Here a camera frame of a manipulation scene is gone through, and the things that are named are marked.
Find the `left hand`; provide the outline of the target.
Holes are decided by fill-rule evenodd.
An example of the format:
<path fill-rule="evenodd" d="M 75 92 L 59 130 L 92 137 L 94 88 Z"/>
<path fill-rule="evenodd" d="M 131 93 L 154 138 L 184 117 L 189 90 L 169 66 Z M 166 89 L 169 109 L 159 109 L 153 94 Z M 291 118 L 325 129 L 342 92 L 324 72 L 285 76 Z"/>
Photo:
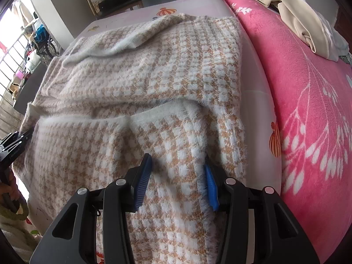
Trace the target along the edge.
<path fill-rule="evenodd" d="M 13 213 L 19 210 L 20 191 L 13 170 L 1 169 L 1 205 Z"/>

